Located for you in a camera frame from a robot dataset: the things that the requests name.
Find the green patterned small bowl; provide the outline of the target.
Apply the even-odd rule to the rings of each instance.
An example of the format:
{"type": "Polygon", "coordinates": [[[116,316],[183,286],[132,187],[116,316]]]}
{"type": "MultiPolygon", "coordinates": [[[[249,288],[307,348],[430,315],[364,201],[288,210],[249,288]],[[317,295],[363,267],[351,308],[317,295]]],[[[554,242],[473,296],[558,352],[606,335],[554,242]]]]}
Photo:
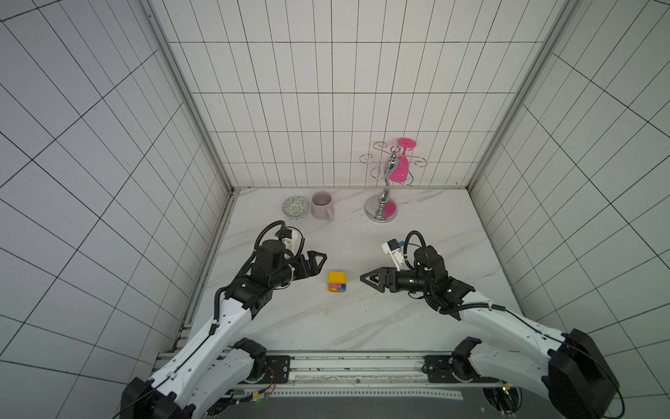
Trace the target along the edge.
{"type": "Polygon", "coordinates": [[[289,219],[300,219],[311,212],[311,203],[306,197],[292,196],[284,200],[281,210],[289,219]]]}

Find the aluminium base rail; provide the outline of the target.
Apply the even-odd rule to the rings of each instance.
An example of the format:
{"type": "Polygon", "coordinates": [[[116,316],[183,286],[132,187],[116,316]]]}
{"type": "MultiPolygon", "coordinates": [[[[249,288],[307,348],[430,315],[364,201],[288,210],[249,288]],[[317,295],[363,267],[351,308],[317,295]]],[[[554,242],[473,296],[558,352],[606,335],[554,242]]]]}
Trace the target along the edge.
{"type": "Polygon", "coordinates": [[[460,383],[451,375],[429,375],[423,371],[428,363],[445,363],[450,353],[268,352],[267,355],[277,362],[288,362],[285,382],[246,380],[216,403],[272,397],[423,397],[461,401],[465,390],[490,390],[512,396],[535,394],[497,379],[460,383]]]}

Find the chrome cup holder stand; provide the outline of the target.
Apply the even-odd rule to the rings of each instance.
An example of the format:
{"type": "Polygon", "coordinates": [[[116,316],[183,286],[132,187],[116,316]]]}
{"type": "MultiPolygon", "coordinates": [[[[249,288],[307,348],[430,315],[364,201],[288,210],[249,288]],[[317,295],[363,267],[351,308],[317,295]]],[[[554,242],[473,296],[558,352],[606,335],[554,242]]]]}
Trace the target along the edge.
{"type": "MultiPolygon", "coordinates": [[[[380,152],[379,157],[375,157],[372,153],[361,155],[360,162],[372,166],[370,170],[370,176],[379,181],[383,186],[379,195],[370,197],[364,206],[364,212],[366,215],[376,223],[388,223],[394,220],[398,214],[397,204],[391,197],[391,190],[394,185],[400,185],[398,183],[392,183],[389,180],[389,176],[392,171],[392,161],[391,158],[391,148],[397,144],[397,141],[394,145],[390,145],[385,141],[377,141],[373,143],[372,148],[380,152]]],[[[408,157],[410,158],[410,170],[411,174],[414,176],[412,170],[413,168],[425,168],[427,166],[427,160],[421,156],[413,156],[411,153],[414,151],[408,152],[408,157]]]]}

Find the pink plastic goblet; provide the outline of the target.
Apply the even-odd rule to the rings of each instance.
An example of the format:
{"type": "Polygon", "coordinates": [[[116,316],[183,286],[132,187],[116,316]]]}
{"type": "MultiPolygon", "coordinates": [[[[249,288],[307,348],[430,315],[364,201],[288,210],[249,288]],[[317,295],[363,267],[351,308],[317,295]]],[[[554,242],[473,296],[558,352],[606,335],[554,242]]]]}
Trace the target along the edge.
{"type": "Polygon", "coordinates": [[[416,147],[417,143],[409,138],[401,138],[391,148],[392,171],[389,180],[402,186],[409,186],[414,182],[410,170],[410,158],[408,152],[416,147]]]}

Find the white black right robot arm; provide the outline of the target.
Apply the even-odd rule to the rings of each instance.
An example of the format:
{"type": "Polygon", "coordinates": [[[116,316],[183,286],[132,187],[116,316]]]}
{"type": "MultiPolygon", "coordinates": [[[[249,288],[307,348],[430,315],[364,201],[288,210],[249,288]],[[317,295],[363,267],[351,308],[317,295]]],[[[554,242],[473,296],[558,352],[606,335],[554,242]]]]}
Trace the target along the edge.
{"type": "Polygon", "coordinates": [[[476,326],[508,345],[500,349],[465,338],[444,372],[457,382],[497,379],[548,400],[565,418],[604,418],[620,385],[594,340],[578,329],[564,333],[498,305],[448,274],[432,246],[415,250],[412,268],[401,269],[402,251],[390,251],[394,266],[361,275],[381,293],[421,293],[438,314],[476,326]]]}

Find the yellow curved lego brick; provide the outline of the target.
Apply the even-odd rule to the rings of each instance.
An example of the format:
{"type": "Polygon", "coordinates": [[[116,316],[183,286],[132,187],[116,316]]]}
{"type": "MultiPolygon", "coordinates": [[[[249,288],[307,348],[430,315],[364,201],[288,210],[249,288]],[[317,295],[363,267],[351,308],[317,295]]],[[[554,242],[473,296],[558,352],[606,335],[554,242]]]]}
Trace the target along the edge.
{"type": "Polygon", "coordinates": [[[329,272],[327,277],[327,284],[347,284],[347,275],[345,272],[329,272]]]}

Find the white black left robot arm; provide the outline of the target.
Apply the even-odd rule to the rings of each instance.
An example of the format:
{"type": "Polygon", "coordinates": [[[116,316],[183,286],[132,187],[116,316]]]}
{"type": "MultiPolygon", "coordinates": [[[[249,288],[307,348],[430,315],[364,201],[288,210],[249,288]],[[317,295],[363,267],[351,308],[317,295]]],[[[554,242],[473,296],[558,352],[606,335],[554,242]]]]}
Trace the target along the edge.
{"type": "Polygon", "coordinates": [[[267,350],[242,331],[275,290],[319,275],[326,260],[317,251],[293,253],[278,239],[255,245],[235,279],[216,291],[208,324],[148,380],[127,384],[117,416],[202,418],[240,382],[260,380],[267,350]]]}

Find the pale pink ribbed mug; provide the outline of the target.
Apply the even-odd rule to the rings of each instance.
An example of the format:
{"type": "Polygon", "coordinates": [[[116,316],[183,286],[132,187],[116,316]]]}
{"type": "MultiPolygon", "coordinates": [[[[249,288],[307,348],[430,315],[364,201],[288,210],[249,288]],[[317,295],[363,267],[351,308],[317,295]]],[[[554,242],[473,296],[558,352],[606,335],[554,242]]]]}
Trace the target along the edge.
{"type": "Polygon", "coordinates": [[[334,202],[330,193],[320,191],[312,196],[312,216],[319,220],[333,221],[334,202]]]}

